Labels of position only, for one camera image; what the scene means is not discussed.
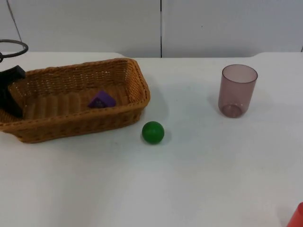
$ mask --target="green ball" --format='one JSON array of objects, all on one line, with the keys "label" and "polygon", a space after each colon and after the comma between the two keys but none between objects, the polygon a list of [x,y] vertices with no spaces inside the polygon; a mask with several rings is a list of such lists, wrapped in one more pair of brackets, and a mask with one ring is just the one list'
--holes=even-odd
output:
[{"label": "green ball", "polygon": [[147,122],[142,128],[142,136],[150,144],[160,143],[164,137],[164,128],[158,122]]}]

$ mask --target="purple card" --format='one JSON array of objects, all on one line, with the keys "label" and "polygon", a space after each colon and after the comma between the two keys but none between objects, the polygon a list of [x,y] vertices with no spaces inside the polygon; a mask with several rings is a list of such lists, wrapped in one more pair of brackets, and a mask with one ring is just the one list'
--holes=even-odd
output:
[{"label": "purple card", "polygon": [[106,108],[114,107],[116,105],[115,99],[105,91],[99,91],[96,96],[91,100],[89,108]]}]

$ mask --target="purple object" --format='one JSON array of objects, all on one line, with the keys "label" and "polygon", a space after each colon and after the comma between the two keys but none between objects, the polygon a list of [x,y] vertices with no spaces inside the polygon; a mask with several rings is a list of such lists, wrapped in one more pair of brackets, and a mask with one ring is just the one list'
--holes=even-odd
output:
[{"label": "purple object", "polygon": [[223,69],[219,109],[227,117],[240,117],[248,110],[257,72],[246,65],[230,65]]},{"label": "purple object", "polygon": [[106,108],[114,107],[116,105],[115,99],[104,91],[99,91],[91,100],[89,108]]}]

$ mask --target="woven basket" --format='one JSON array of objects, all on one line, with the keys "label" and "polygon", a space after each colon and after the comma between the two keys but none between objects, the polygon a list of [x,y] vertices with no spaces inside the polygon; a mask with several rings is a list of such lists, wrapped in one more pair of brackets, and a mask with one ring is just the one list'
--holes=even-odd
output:
[{"label": "woven basket", "polygon": [[[116,100],[115,107],[87,107],[100,90]],[[150,100],[137,62],[128,58],[28,71],[9,91],[23,109],[23,119],[0,110],[0,130],[25,143],[133,124]]]}]

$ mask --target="black object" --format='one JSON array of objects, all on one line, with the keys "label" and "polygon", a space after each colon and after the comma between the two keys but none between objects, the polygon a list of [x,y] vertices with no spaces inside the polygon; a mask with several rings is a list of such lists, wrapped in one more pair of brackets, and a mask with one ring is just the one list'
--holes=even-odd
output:
[{"label": "black object", "polygon": [[0,39],[0,43],[11,43],[11,44],[19,44],[23,46],[23,50],[17,52],[17,53],[10,53],[10,54],[2,54],[0,52],[0,62],[3,61],[4,58],[12,58],[17,57],[19,55],[22,55],[28,51],[28,45],[24,42],[18,41],[18,40],[12,40],[12,39]]},{"label": "black object", "polygon": [[0,108],[17,118],[23,117],[23,111],[11,96],[8,86],[24,78],[25,71],[18,65],[0,72]]}]

